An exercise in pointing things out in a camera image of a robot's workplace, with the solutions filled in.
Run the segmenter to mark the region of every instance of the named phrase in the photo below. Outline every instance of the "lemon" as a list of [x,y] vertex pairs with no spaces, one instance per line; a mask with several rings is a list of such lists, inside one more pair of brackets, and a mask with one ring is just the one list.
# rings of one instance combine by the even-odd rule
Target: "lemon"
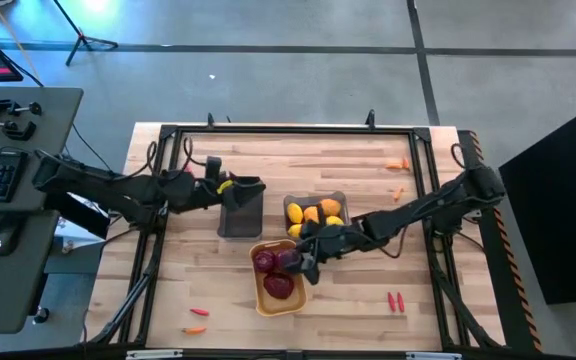
[[301,232],[301,224],[295,224],[288,229],[288,235],[292,237],[299,237],[299,233]]
[[328,216],[326,218],[326,225],[343,225],[344,221],[336,216]]
[[288,214],[288,218],[292,221],[293,224],[300,224],[301,220],[304,219],[304,213],[301,211],[299,205],[295,203],[288,204],[286,208],[286,214]]

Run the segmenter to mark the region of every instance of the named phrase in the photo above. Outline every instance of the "orange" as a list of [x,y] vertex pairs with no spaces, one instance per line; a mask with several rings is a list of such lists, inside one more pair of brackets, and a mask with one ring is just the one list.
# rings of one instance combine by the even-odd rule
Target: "orange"
[[326,216],[339,216],[341,212],[341,204],[339,201],[333,199],[321,200],[321,208],[324,210],[324,215]]
[[319,216],[317,216],[316,206],[311,206],[309,208],[306,208],[306,210],[304,210],[304,220],[305,221],[312,220],[317,224],[319,224]]

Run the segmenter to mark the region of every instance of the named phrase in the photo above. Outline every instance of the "black container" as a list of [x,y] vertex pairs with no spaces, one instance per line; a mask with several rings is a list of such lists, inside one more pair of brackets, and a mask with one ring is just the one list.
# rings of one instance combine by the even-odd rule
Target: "black container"
[[217,234],[229,241],[258,241],[263,229],[263,210],[263,193],[236,211],[222,206]]
[[324,199],[332,199],[339,202],[341,204],[341,211],[339,211],[339,218],[343,220],[345,225],[350,224],[350,217],[348,216],[348,204],[346,203],[346,195],[344,195],[344,193],[342,193],[341,191],[335,191],[330,195],[318,195],[318,196],[296,197],[292,195],[287,195],[284,198],[284,221],[286,223],[286,233],[288,233],[288,229],[290,229],[292,225],[295,225],[292,221],[290,221],[290,218],[288,217],[287,208],[289,204],[295,203],[299,205],[299,207],[301,207],[301,211],[304,211],[306,210],[306,208],[310,206],[317,206],[317,204],[319,204],[319,202]]

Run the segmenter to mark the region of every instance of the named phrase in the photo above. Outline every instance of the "yellow lemon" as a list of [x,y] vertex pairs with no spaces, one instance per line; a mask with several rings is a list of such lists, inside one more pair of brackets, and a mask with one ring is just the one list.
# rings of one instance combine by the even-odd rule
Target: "yellow lemon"
[[333,199],[321,200],[321,208],[324,210],[324,215],[326,216],[339,216],[341,212],[341,204],[339,201]]
[[301,212],[301,208],[299,205],[295,203],[288,204],[286,208],[286,214],[288,214],[288,218],[292,221],[293,224],[300,224],[301,220],[304,219],[304,213]]
[[301,232],[301,224],[295,224],[288,229],[288,235],[292,237],[299,237],[299,233]]
[[326,225],[343,225],[344,221],[336,216],[328,216],[326,218]]

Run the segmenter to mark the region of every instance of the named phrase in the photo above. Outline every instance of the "black desk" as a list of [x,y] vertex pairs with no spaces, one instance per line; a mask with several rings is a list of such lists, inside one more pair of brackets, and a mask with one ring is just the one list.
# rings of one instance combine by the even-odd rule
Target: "black desk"
[[[0,99],[9,98],[25,106],[38,102],[44,115],[23,114],[21,121],[31,120],[37,130],[29,141],[13,141],[0,132],[0,148],[14,146],[32,151],[41,148],[60,153],[72,126],[79,103],[81,89],[0,87]],[[52,244],[59,213],[42,210],[45,194],[31,184],[38,160],[29,157],[28,171],[23,175],[13,201],[1,211],[34,211],[28,219],[19,246],[11,255],[0,257],[0,333],[15,333],[23,327],[35,299],[37,286],[43,275],[44,264]]]
[[[20,126],[25,126],[28,120],[37,124],[35,134],[28,141],[10,140],[0,130],[0,149],[4,146],[14,146],[27,151],[40,148],[51,154],[61,153],[82,96],[81,89],[0,87],[0,99],[12,99],[21,106],[36,101],[43,108],[41,116],[23,112],[17,118]],[[5,115],[0,119],[9,118],[11,118],[9,115]],[[46,194],[35,190],[31,183],[39,166],[39,160],[35,157],[29,157],[28,160],[27,171],[19,181],[15,197],[4,207],[0,204],[0,211],[35,211],[43,207]]]

